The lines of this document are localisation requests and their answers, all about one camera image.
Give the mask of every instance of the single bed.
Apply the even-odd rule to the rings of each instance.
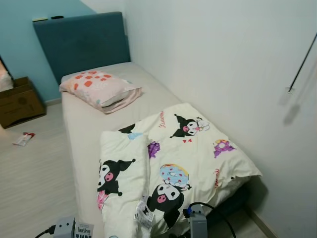
[[[96,203],[101,132],[124,128],[180,101],[151,75],[130,62],[120,12],[35,22],[34,28],[58,84],[70,78],[72,73],[99,69],[143,88],[140,98],[110,115],[74,95],[62,94],[79,219],[95,225],[94,238],[103,238],[103,221]],[[231,196],[242,182],[238,181],[232,184],[230,191],[224,191],[226,197]],[[230,214],[239,209],[248,196],[242,187],[219,208]],[[217,220],[217,214],[211,212],[209,224]]]

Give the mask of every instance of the teal wall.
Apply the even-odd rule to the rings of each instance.
[[[60,98],[32,19],[94,13],[80,0],[0,0],[0,55],[12,76],[28,76],[44,101]]]

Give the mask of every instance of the blue headboard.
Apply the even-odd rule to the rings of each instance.
[[[33,25],[58,84],[71,73],[130,61],[121,12]]]

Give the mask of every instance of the light wooden floor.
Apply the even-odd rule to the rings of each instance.
[[[13,146],[23,132],[36,136],[25,147]],[[61,104],[42,118],[0,128],[0,237],[34,238],[71,215],[77,207]],[[266,238],[243,211],[229,220],[237,238]],[[209,238],[230,237],[226,224],[210,229]]]

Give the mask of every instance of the bed sheet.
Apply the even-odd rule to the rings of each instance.
[[[105,130],[118,130],[142,120],[180,101],[151,75],[134,63],[97,68],[143,88],[143,95],[127,107],[110,115],[91,107],[69,93],[62,93],[62,107],[67,130],[76,187],[79,220],[94,224],[94,238],[103,238],[103,220],[96,202],[99,179],[100,136]]]

